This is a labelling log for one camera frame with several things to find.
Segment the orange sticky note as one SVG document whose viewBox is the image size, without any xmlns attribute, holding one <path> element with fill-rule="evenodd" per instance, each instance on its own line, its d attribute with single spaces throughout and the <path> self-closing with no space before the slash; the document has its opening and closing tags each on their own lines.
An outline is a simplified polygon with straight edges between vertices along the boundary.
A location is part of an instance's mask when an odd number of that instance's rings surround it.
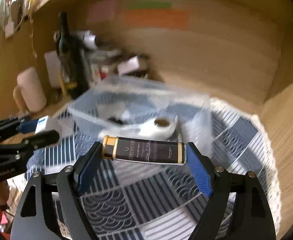
<svg viewBox="0 0 293 240">
<path fill-rule="evenodd" d="M 124 25 L 138 28 L 186 30 L 189 27 L 189 13 L 178 9 L 126 10 L 121 20 Z"/>
</svg>

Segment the yellow wooden stick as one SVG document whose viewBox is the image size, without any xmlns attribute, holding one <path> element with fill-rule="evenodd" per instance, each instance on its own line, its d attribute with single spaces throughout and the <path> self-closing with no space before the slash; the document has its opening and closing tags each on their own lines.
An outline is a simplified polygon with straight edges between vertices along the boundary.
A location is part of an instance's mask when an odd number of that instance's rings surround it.
<svg viewBox="0 0 293 240">
<path fill-rule="evenodd" d="M 65 83 L 61 75 L 59 76 L 59 84 L 60 84 L 63 96 L 68 95 L 68 90 L 74 90 L 77 87 L 76 82 Z"/>
</svg>

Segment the pink sticky note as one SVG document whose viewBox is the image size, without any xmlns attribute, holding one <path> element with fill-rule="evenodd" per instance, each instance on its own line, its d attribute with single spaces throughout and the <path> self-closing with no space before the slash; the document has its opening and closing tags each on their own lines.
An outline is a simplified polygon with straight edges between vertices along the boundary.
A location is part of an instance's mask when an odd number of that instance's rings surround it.
<svg viewBox="0 0 293 240">
<path fill-rule="evenodd" d="M 95 24 L 106 21 L 113 21 L 115 18 L 116 1 L 103 0 L 91 4 L 87 10 L 86 23 Z"/>
</svg>

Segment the white electronic thermometer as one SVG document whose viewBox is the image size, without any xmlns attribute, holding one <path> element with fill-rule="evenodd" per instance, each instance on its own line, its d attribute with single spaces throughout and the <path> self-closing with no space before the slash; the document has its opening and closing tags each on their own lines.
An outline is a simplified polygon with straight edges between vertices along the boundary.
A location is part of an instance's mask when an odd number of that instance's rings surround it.
<svg viewBox="0 0 293 240">
<path fill-rule="evenodd" d="M 117 125 L 102 129 L 98 139 L 102 141 L 106 135 L 145 140 L 168 141 L 178 125 L 178 117 L 157 116 L 140 124 Z"/>
</svg>

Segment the clear plastic storage box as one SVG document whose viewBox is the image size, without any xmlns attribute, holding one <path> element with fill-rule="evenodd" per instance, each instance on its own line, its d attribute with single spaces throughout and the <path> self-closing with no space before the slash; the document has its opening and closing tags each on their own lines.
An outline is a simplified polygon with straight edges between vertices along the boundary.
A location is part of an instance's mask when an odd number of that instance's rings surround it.
<svg viewBox="0 0 293 240">
<path fill-rule="evenodd" d="M 171 141 L 193 142 L 212 156 L 210 96 L 165 83 L 110 75 L 68 106 L 78 129 L 98 139 L 104 128 L 140 124 L 157 116 L 178 117 Z"/>
</svg>

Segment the green sticky note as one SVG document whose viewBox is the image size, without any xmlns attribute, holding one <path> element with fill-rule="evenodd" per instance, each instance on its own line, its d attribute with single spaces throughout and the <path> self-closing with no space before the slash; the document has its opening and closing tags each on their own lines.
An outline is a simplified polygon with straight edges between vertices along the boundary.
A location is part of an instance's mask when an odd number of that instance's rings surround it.
<svg viewBox="0 0 293 240">
<path fill-rule="evenodd" d="M 171 9 L 172 3 L 160 1 L 132 1 L 127 3 L 126 9 Z"/>
</svg>

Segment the small white box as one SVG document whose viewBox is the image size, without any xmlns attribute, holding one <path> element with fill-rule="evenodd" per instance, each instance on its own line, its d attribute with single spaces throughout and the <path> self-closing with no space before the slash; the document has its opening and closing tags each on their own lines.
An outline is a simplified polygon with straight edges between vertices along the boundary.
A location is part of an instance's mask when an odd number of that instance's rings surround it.
<svg viewBox="0 0 293 240">
<path fill-rule="evenodd" d="M 49 115 L 38 119 L 35 134 L 51 130 L 55 130 L 57 133 L 59 133 L 60 138 L 62 138 L 62 127 L 56 119 L 53 119 Z"/>
</svg>

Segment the white paper note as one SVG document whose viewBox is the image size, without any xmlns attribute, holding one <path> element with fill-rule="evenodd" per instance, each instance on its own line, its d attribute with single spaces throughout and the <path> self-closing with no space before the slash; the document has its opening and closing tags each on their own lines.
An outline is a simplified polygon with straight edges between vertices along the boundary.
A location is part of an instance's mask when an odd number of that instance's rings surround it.
<svg viewBox="0 0 293 240">
<path fill-rule="evenodd" d="M 44 58 L 46 61 L 46 67 L 51 88 L 60 88 L 59 71 L 61 67 L 61 62 L 59 57 L 57 56 L 56 51 L 54 50 L 46 52 L 44 54 Z"/>
</svg>

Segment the white pink open box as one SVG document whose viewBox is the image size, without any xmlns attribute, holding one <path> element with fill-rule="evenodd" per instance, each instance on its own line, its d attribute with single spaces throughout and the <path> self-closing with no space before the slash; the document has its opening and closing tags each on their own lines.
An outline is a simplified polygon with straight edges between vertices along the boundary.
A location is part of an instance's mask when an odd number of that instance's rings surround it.
<svg viewBox="0 0 293 240">
<path fill-rule="evenodd" d="M 133 72 L 144 71 L 147 69 L 148 63 L 145 57 L 137 55 L 119 63 L 117 66 L 117 73 L 119 75 L 129 75 Z"/>
</svg>

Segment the blue white patterned round mat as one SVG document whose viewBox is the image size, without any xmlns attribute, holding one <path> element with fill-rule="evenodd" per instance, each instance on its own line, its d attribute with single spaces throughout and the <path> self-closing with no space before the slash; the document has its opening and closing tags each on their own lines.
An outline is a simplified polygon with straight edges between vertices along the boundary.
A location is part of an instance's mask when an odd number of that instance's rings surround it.
<svg viewBox="0 0 293 240">
<path fill-rule="evenodd" d="M 212 157 L 229 172 L 257 175 L 270 204 L 274 225 L 281 224 L 281 191 L 268 135 L 256 115 L 210 99 Z M 26 178 L 74 164 L 97 140 L 79 131 L 73 116 L 57 113 L 67 134 L 54 147 L 35 152 Z M 187 165 L 129 164 L 103 160 L 80 201 L 100 239 L 187 239 L 208 202 Z"/>
</svg>

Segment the dark wine bottle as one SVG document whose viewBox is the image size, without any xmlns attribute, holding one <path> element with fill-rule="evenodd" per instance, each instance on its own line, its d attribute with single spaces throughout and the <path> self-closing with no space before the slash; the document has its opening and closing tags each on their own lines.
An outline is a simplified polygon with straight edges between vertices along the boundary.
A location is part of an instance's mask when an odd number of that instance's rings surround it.
<svg viewBox="0 0 293 240">
<path fill-rule="evenodd" d="M 56 52 L 70 82 L 76 82 L 75 88 L 68 89 L 72 99 L 77 99 L 89 89 L 81 58 L 81 49 L 82 45 L 80 40 L 70 34 L 67 13 L 60 12 Z"/>
</svg>

